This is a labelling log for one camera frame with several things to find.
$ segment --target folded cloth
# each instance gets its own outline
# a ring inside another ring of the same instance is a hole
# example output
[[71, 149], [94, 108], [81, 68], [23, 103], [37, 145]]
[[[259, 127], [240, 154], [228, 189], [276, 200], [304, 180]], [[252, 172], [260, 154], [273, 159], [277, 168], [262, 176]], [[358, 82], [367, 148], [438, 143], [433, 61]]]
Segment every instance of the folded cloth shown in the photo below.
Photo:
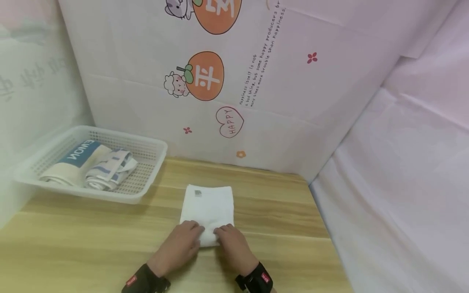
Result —
[[97, 190], [114, 190], [137, 167], [138, 162], [132, 153], [125, 149], [115, 149], [103, 155], [96, 166], [85, 176], [85, 187]]
[[179, 222], [198, 222], [205, 227], [200, 236], [200, 246], [217, 246], [219, 244], [213, 230], [227, 224], [234, 225], [233, 212], [231, 187], [206, 188], [188, 185]]
[[98, 141], [84, 141], [42, 173], [39, 180], [83, 187], [86, 172], [95, 165], [99, 157], [110, 151], [110, 148]]

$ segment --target orange flower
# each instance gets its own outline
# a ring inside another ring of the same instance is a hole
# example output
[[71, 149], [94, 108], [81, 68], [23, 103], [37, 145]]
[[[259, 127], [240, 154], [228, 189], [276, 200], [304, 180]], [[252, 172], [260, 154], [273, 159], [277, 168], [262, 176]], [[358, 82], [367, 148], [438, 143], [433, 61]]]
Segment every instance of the orange flower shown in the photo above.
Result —
[[240, 150], [239, 152], [236, 153], [236, 156], [242, 159], [246, 156], [246, 153], [243, 150]]

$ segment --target chinese character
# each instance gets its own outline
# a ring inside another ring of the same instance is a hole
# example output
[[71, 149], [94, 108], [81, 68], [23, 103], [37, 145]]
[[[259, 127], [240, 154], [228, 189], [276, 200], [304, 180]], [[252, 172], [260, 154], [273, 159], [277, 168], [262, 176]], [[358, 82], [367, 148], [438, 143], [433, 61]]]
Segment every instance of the chinese character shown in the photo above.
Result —
[[64, 58], [59, 58], [59, 61], [57, 61], [55, 58], [51, 58], [47, 64], [49, 64], [49, 67], [52, 70], [52, 74], [57, 74], [57, 72], [59, 72], [62, 68], [67, 67], [67, 62]]
[[208, 72], [205, 68], [202, 68], [202, 73], [206, 74], [206, 75], [201, 75], [200, 74], [200, 66], [196, 65], [196, 86], [199, 86], [199, 79], [202, 79], [202, 81], [200, 82], [201, 86], [207, 85], [207, 90], [210, 90], [210, 86], [212, 85], [212, 82], [220, 83], [219, 79], [213, 78], [213, 67], [212, 66], [209, 67]]
[[[217, 8], [212, 6], [212, 1], [217, 2]], [[231, 11], [231, 18], [235, 17], [235, 3], [234, 0], [207, 0], [207, 5], [205, 6], [205, 10], [208, 12], [216, 12], [217, 15], [220, 15], [221, 10], [223, 9], [225, 12], [228, 11], [228, 6], [231, 5], [230, 11]]]
[[[7, 95], [13, 94], [13, 91], [11, 89], [13, 88], [13, 83], [9, 79], [4, 79], [0, 75], [0, 97], [5, 97]], [[5, 101], [8, 102], [11, 99], [10, 97], [6, 97]]]
[[36, 68], [29, 71], [28, 69], [24, 70], [24, 74], [21, 74], [21, 79], [23, 80], [23, 86], [29, 88], [36, 88], [35, 82], [39, 83], [41, 87], [44, 81], [45, 70], [36, 62]]

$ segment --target left hand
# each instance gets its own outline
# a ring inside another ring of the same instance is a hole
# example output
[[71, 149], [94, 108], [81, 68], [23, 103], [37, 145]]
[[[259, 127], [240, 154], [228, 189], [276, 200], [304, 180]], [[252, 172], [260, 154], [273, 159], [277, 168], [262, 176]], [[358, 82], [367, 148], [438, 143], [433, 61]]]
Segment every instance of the left hand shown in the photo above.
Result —
[[150, 270], [161, 278], [185, 265], [199, 251], [199, 237], [204, 230], [196, 221], [184, 221], [177, 225], [147, 261]]

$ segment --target blue and white towel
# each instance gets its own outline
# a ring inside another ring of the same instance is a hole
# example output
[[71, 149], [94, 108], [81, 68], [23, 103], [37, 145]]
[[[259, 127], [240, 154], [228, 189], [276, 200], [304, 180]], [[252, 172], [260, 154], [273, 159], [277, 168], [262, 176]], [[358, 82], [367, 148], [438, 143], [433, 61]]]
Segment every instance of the blue and white towel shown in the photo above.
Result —
[[39, 180], [83, 187], [88, 170], [98, 162], [100, 157], [110, 151], [110, 148], [98, 141], [84, 141], [42, 173]]
[[132, 153], [125, 149], [115, 149], [102, 156], [85, 178], [85, 187], [110, 191], [116, 189], [137, 167], [138, 162]]

